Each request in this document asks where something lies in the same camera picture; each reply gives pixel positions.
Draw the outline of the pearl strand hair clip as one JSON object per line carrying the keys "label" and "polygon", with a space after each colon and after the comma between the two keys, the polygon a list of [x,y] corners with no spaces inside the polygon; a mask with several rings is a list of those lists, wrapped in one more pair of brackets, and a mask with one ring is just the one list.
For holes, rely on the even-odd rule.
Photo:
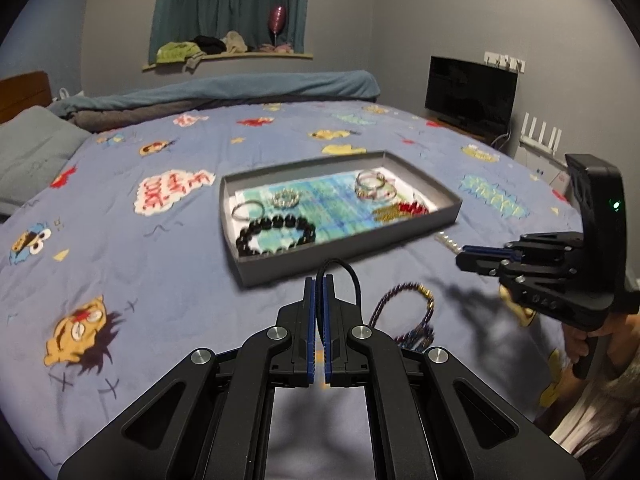
{"label": "pearl strand hair clip", "polygon": [[437,240],[442,246],[445,246],[450,252],[457,255],[462,252],[463,246],[458,244],[448,233],[440,231],[435,234],[435,240]]}

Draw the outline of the red bead gold tassel earring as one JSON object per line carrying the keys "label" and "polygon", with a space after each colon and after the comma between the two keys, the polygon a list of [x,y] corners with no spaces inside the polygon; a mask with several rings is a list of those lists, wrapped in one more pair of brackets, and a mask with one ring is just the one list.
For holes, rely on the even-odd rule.
{"label": "red bead gold tassel earring", "polygon": [[372,211],[372,218],[376,222],[390,223],[413,217],[430,214],[430,208],[417,200],[414,202],[397,202]]}

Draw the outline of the white wifi router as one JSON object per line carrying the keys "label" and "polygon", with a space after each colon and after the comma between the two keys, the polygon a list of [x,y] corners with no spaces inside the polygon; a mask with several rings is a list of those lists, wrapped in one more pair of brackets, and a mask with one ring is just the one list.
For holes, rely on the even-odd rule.
{"label": "white wifi router", "polygon": [[565,194],[570,186],[566,162],[560,159],[562,130],[549,127],[537,117],[525,113],[518,137],[515,160],[525,166],[533,180],[541,180],[556,192]]}

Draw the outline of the grey shallow cardboard tray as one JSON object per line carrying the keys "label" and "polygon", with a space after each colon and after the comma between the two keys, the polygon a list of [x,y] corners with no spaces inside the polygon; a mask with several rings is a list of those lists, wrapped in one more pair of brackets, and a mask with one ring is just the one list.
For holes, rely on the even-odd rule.
{"label": "grey shallow cardboard tray", "polygon": [[220,182],[220,222],[245,287],[361,257],[450,226],[462,200],[405,159],[377,151],[289,162]]}

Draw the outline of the black flat screen monitor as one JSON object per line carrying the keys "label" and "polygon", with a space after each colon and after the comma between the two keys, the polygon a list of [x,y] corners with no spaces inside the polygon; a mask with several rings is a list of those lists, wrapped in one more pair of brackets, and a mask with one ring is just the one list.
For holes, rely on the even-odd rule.
{"label": "black flat screen monitor", "polygon": [[425,108],[485,136],[509,132],[518,75],[485,64],[432,56]]}

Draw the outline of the blue-green printed paper liner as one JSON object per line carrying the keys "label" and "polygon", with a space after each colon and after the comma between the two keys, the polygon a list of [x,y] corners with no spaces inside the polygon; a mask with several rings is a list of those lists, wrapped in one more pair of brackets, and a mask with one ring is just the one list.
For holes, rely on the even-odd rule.
{"label": "blue-green printed paper liner", "polygon": [[[296,207],[272,206],[271,197],[281,188],[299,192]],[[260,200],[266,208],[265,215],[250,222],[232,219],[232,207],[244,200]],[[227,203],[234,242],[241,255],[250,256],[285,252],[303,244],[344,240],[411,219],[376,222],[372,211],[415,200],[430,208],[431,214],[439,210],[433,197],[402,180],[392,170],[375,167],[243,188],[230,194]]]}

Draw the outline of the cartoon print blue bedsheet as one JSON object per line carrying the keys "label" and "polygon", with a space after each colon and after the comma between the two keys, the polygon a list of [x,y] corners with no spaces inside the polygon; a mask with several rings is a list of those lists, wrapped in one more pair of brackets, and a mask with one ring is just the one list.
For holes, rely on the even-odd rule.
{"label": "cartoon print blue bedsheet", "polygon": [[[366,102],[221,107],[92,136],[62,184],[46,188],[1,226],[1,411],[45,479],[189,351],[224,352],[303,295],[304,275],[238,284],[221,233],[222,177],[366,151],[393,153],[463,200],[445,230],[458,244],[501,246],[521,234],[580,231],[580,214],[529,170],[488,146],[413,114]],[[140,185],[193,176],[204,184],[168,209],[137,211]],[[418,282],[435,296],[435,344],[449,349],[528,418],[562,349],[557,322],[519,326],[497,280],[460,272],[454,254],[421,236],[352,260],[363,316],[392,287]],[[94,339],[70,317],[102,298]],[[67,364],[44,357],[65,321],[94,346]],[[277,391],[269,479],[374,479],[362,389]]]}

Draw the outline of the thin dark metal bangle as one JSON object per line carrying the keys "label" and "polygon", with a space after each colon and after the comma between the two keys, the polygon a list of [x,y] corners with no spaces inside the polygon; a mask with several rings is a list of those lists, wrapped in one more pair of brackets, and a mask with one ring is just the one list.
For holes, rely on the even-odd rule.
{"label": "thin dark metal bangle", "polygon": [[250,222],[261,219],[266,208],[260,200],[244,200],[237,202],[231,209],[231,218],[236,221]]}

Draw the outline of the grey-blue pillow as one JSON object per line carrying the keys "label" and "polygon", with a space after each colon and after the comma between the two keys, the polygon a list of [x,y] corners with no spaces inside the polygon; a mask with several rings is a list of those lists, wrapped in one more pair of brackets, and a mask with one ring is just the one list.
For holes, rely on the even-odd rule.
{"label": "grey-blue pillow", "polygon": [[1,215],[9,217],[47,188],[91,133],[42,106],[1,125]]}

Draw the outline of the pink metallic balloon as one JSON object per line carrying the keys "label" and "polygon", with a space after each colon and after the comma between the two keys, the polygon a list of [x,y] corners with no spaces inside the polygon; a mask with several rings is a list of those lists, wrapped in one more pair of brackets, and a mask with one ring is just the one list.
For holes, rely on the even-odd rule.
{"label": "pink metallic balloon", "polygon": [[285,29],[287,19],[288,14],[286,14],[285,6],[275,6],[270,11],[268,18],[268,32],[273,47],[278,44],[278,38]]}

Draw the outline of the rolled blue and grey duvet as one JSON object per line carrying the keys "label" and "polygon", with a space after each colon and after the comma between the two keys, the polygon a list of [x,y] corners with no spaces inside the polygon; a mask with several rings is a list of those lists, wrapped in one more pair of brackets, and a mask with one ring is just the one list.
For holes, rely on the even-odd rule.
{"label": "rolled blue and grey duvet", "polygon": [[198,78],[111,96],[72,96],[50,104],[48,110],[81,129],[100,133],[190,110],[275,102],[374,102],[380,94],[378,82],[366,70],[252,73]]}

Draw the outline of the pile of clothes on sill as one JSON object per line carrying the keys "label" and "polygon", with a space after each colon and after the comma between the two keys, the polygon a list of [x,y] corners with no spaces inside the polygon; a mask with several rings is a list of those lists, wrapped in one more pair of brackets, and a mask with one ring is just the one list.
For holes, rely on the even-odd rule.
{"label": "pile of clothes on sill", "polygon": [[194,70],[207,55],[243,54],[248,51],[243,37],[232,30],[221,39],[211,36],[196,36],[188,41],[171,41],[160,46],[155,53],[155,64],[186,64]]}

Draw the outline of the wooden headboard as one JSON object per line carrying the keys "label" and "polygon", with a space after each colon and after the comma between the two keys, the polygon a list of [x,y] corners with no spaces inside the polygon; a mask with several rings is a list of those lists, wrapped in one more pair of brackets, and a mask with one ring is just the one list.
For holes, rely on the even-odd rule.
{"label": "wooden headboard", "polygon": [[42,70],[0,80],[0,122],[4,124],[32,106],[52,103],[48,75]]}

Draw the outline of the teal window curtain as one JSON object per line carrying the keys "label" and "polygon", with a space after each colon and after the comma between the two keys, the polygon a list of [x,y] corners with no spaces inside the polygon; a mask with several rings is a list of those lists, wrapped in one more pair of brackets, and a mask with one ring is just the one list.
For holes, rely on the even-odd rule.
{"label": "teal window curtain", "polygon": [[191,41],[198,36],[224,38],[238,32],[245,43],[258,47],[269,41],[268,20],[277,6],[286,11],[281,42],[296,52],[305,50],[308,0],[156,0],[148,60],[168,42]]}

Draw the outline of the white wall socket strip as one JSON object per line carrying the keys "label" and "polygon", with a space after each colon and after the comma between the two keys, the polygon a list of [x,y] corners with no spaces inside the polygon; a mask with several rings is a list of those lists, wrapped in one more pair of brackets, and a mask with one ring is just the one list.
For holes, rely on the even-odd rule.
{"label": "white wall socket strip", "polygon": [[484,53],[484,63],[488,66],[501,68],[502,70],[510,70],[510,72],[513,73],[525,73],[526,62],[519,58],[512,58],[512,56],[506,54],[486,51]]}

